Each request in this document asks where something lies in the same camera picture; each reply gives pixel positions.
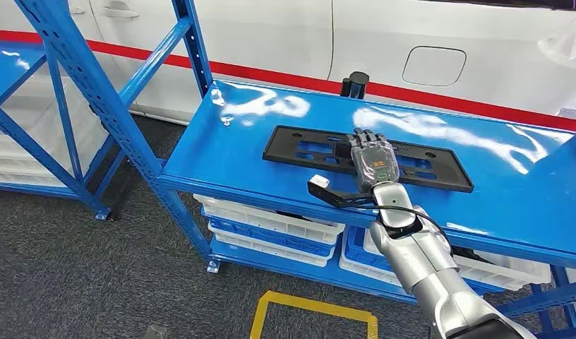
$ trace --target silver robotic arm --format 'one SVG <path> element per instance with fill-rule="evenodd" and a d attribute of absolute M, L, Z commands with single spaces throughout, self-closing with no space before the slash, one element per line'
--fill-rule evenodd
<path fill-rule="evenodd" d="M 371 237 L 386 257 L 404 290 L 413 294 L 436 339 L 535 338 L 477 295 L 460 277 L 452 250 L 425 210 L 413 206 L 403 185 L 392 146 L 381 134 L 355 129 L 349 135 L 359 190 L 380 210 L 370 226 Z M 309 191 L 329 182 L 314 176 Z M 359 206 L 352 197 L 349 206 Z"/>

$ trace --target blue metal shelf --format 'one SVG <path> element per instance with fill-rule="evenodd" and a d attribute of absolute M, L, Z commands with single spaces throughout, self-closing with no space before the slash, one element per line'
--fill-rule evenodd
<path fill-rule="evenodd" d="M 41 44 L 0 41 L 0 105 L 46 60 Z"/>
<path fill-rule="evenodd" d="M 124 158 L 124 154 L 122 152 L 118 154 L 114 163 L 107 170 L 104 179 L 100 182 L 96 194 L 90 193 L 85 185 L 97 167 L 99 167 L 107 152 L 109 152 L 109 149 L 114 143 L 114 139 L 111 136 L 106 139 L 103 146 L 97 151 L 96 156 L 93 158 L 89 170 L 83 175 L 68 114 L 64 89 L 61 85 L 59 65 L 57 64 L 57 60 L 51 56 L 51 54 L 53 54 L 53 48 L 56 47 L 46 48 L 43 44 L 22 44 L 0 41 L 0 105 L 47 61 L 49 63 L 49 72 L 51 73 L 59 115 L 61 117 L 61 126 L 64 129 L 64 136 L 66 138 L 74 176 L 72 177 L 48 152 L 24 132 L 24 130 L 0 108 L 0 130 L 13 138 L 28 151 L 29 154 L 53 173 L 57 179 L 66 185 L 66 187 L 53 187 L 0 182 L 0 190 L 80 200 L 89 205 L 97 213 L 96 218 L 98 220 L 104 220 L 109 214 L 109 208 L 100 203 L 99 197 L 107 185 L 109 185 L 113 173 L 115 173 Z"/>
<path fill-rule="evenodd" d="M 569 132 L 215 81 L 159 179 L 170 189 L 368 227 L 371 211 L 336 209 L 308 193 L 315 174 L 338 191 L 357 192 L 352 176 L 262 159 L 277 125 L 372 128 L 451 149 L 475 184 L 472 193 L 405 186 L 454 245 L 576 268 L 576 237 L 568 237 L 576 234 L 576 135 Z"/>

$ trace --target gray carpet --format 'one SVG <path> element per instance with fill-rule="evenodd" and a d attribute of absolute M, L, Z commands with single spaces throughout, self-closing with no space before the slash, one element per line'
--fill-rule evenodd
<path fill-rule="evenodd" d="M 136 118 L 160 157 L 184 128 Z M 205 221 L 188 194 L 200 227 Z M 116 222 L 95 222 L 75 201 L 0 191 L 0 338 L 142 338 L 149 325 L 169 338 L 247 338 L 268 290 L 370 311 L 380 338 L 425 338 L 416 306 L 224 263 L 205 272 L 198 254 L 140 175 L 123 164 L 104 202 Z M 529 293 L 487 295 L 502 304 Z M 553 312 L 556 324 L 563 323 Z M 516 319 L 540 331 L 534 315 Z M 365 325 L 270 305 L 264 338 L 365 338 Z"/>

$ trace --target blue shelf surface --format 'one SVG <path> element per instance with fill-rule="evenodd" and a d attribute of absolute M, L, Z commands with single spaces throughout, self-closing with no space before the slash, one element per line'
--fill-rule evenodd
<path fill-rule="evenodd" d="M 46 60 L 42 44 L 0 41 L 0 105 Z"/>
<path fill-rule="evenodd" d="M 334 189 L 356 192 L 352 176 L 262 159 L 280 124 L 370 128 L 454 150 L 472 193 L 405 185 L 454 245 L 576 268 L 576 135 L 566 131 L 215 81 L 159 179 L 180 191 L 368 227 L 373 211 L 338 210 L 307 191 L 321 174 Z"/>
<path fill-rule="evenodd" d="M 336 244 L 334 256 L 328 259 L 325 267 L 318 267 L 298 261 L 272 256 L 271 254 L 245 249 L 219 242 L 215 237 L 211 240 L 212 256 L 222 261 L 239 263 L 262 270 L 293 275 L 299 278 L 314 280 L 338 287 L 347 288 L 370 295 L 378 295 L 400 300 L 409 304 L 416 304 L 414 296 L 408 295 L 401 287 L 391 285 L 376 279 L 367 278 L 338 266 L 340 261 L 341 240 Z"/>

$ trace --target car door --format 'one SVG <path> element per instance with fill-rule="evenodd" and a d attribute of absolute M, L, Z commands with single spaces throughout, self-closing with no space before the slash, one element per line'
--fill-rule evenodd
<path fill-rule="evenodd" d="M 102 42 L 103 39 L 99 33 L 97 22 L 90 10 L 90 3 L 88 0 L 69 0 L 68 7 L 74 23 L 87 40 Z M 35 29 L 26 20 L 18 5 L 12 0 L 0 0 L 0 30 L 12 30 L 18 32 L 34 32 Z M 97 60 L 114 87 L 121 89 L 124 86 L 125 78 L 114 63 L 113 58 L 109 54 L 95 53 Z M 60 67 L 60 70 L 65 74 L 65 70 Z"/>
<path fill-rule="evenodd" d="M 153 50 L 176 22 L 171 1 L 90 0 L 105 42 Z M 233 66 L 327 79 L 332 59 L 331 0 L 197 0 L 215 78 L 242 78 Z M 186 57 L 183 42 L 172 54 Z M 127 77 L 142 64 L 115 56 Z M 200 102 L 192 70 L 163 65 L 138 96 L 136 109 L 187 124 Z"/>
<path fill-rule="evenodd" d="M 370 100 L 458 102 L 448 107 L 455 111 L 472 100 L 557 114 L 576 96 L 576 11 L 422 0 L 364 3 L 333 1 L 330 80 L 364 71 L 374 83 L 414 90 L 378 93 L 375 87 L 369 94 L 380 95 Z"/>

